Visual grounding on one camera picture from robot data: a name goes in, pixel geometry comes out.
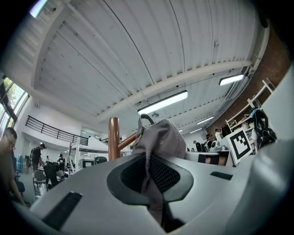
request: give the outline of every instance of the copper pipe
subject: copper pipe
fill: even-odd
[[[112,117],[108,123],[108,158],[113,161],[120,158],[119,150],[119,119]]]
[[[132,134],[131,136],[129,136],[125,140],[121,141],[119,143],[119,150],[122,150],[123,148],[125,148],[126,146],[128,146],[130,143],[134,142],[135,139],[136,139],[136,133]]]

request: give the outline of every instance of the window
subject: window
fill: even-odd
[[[9,78],[5,78],[0,93],[0,138],[7,127],[13,127],[15,119],[21,112],[24,104],[29,98],[28,93],[13,83]]]

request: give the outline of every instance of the balcony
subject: balcony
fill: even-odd
[[[28,116],[28,120],[26,122],[26,126],[34,129],[35,131],[38,131],[42,134],[51,136],[53,138],[68,141],[70,143],[76,143],[78,140],[78,137],[80,137],[80,144],[81,145],[88,145],[88,138],[82,137],[79,135],[71,134],[63,130],[59,130],[57,128],[54,128],[52,126],[49,126],[30,115]]]

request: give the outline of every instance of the tree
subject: tree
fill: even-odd
[[[7,88],[11,83],[12,83],[12,81],[9,78],[6,78],[4,80],[4,87]],[[15,94],[15,88],[16,88],[16,85],[13,84],[11,86],[11,88],[7,92],[7,97],[9,99],[10,104],[12,104],[12,105],[15,104],[15,100],[16,100],[16,97],[14,95]]]

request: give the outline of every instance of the black slot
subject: black slot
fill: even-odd
[[[68,193],[43,219],[48,226],[59,230],[82,198],[79,193]]]
[[[214,171],[210,175],[213,175],[215,177],[222,178],[222,179],[227,179],[227,180],[231,180],[231,178],[233,177],[233,175],[231,175],[231,174],[225,174],[225,173],[218,172],[218,171]]]

